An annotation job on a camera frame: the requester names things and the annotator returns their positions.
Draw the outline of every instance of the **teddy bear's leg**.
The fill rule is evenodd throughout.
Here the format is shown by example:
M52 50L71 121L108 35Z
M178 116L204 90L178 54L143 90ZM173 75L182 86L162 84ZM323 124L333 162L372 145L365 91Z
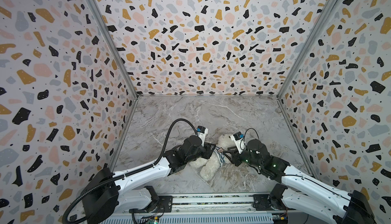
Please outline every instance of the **teddy bear's leg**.
M217 154L212 154L206 165L201 169L200 175L205 181L209 181L220 168L220 161Z
M191 167L197 169L197 168L200 168L201 166L205 165L207 162L208 162L207 159L198 158L197 160L192 161L189 164L190 164Z

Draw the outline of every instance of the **patterned back wall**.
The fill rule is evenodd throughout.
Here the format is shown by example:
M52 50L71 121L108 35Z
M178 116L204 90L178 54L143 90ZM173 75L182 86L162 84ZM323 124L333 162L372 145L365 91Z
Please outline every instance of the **patterned back wall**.
M110 162L130 94L84 0L0 0L0 17L0 223L57 223Z
M96 0L139 94L276 94L327 0Z
M316 174L391 217L391 0L338 0L282 102Z

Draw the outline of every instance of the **terrazzo wall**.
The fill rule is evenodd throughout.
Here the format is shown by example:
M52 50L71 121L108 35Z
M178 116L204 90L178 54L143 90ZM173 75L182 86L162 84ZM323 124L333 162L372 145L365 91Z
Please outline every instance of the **terrazzo wall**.
M391 217L391 0L338 0L282 102L319 178Z
M0 18L0 223L57 223L110 162L130 94L84 0L0 0Z
M96 0L139 94L277 94L327 0Z

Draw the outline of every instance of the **plush toy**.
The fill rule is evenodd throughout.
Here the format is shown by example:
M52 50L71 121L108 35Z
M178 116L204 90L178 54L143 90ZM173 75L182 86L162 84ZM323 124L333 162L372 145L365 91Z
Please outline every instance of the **plush toy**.
M233 146L235 143L230 139L230 136L223 134L219 137L216 148L209 159L198 158L190 162L190 166L195 169L202 167L199 174L205 181L209 181L224 163L231 163L222 152Z

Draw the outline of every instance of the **gray marble surface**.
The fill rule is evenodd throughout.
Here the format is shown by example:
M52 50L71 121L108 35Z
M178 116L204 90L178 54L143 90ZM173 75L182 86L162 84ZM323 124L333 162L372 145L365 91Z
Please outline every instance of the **gray marble surface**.
M115 170L129 169L157 158L170 124L178 118L188 119L195 127L207 127L205 141L209 143L217 143L222 134L244 133L250 127L255 128L260 138L271 139L266 145L271 155L307 171L276 98L234 96L140 97ZM193 131L187 123L178 122L166 149L182 144L191 134ZM246 142L254 137L256 134L249 130ZM239 167L224 164L208 182L199 176L199 169L187 165L184 170L147 185L162 194L269 192L275 184L245 164Z

